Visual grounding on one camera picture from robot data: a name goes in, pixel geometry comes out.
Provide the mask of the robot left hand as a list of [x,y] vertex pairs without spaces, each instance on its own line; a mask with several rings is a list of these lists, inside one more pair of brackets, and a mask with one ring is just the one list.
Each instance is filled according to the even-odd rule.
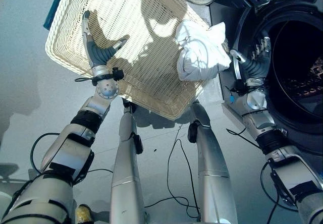
[[82,38],[86,55],[89,60],[89,65],[93,69],[98,66],[105,66],[107,62],[120,50],[128,41],[128,38],[121,38],[114,45],[101,48],[93,38],[90,31],[90,17],[91,12],[86,10],[82,16]]

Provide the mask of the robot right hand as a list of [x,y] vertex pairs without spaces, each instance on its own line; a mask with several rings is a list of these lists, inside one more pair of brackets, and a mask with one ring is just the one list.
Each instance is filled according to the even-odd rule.
[[249,78],[265,78],[271,63],[271,39],[263,36],[251,51],[250,58],[241,52],[232,49],[230,55],[233,58],[235,78],[242,80]]

